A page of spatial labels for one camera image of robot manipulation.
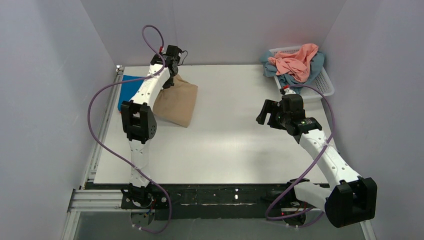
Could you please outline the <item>beige t shirt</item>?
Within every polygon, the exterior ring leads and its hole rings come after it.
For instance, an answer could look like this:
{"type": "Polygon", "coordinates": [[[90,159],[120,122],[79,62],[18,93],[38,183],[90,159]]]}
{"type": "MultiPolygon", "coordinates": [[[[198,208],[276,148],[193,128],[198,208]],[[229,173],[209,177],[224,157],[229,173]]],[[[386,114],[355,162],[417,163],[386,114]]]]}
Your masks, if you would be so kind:
{"type": "Polygon", "coordinates": [[[184,80],[179,74],[173,78],[174,85],[159,92],[152,112],[171,123],[187,128],[193,117],[198,86],[184,80]]]}

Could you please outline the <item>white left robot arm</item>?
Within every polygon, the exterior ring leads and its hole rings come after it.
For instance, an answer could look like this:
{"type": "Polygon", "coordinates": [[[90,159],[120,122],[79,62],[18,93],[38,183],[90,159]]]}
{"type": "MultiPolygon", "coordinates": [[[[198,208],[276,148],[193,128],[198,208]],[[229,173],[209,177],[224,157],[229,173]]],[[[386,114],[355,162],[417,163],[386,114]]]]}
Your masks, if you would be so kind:
{"type": "Polygon", "coordinates": [[[148,146],[157,131],[153,106],[160,91],[174,85],[178,71],[177,66],[150,65],[141,86],[120,105],[122,127],[130,147],[130,162],[134,165],[129,182],[135,187],[146,187],[151,182],[148,146]]]}

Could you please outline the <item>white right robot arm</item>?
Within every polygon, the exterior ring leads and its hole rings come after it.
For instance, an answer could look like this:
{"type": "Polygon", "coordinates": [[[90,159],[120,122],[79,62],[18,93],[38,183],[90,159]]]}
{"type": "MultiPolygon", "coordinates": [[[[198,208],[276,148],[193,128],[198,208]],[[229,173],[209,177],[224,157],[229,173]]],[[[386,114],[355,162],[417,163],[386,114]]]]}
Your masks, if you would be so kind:
{"type": "Polygon", "coordinates": [[[336,228],[375,217],[376,182],[353,170],[330,145],[330,137],[314,117],[306,117],[300,95],[285,95],[280,101],[265,100],[256,122],[285,130],[313,158],[312,164],[292,181],[265,211],[267,220],[286,219],[287,215],[269,216],[274,206],[287,194],[321,210],[336,228]]]}

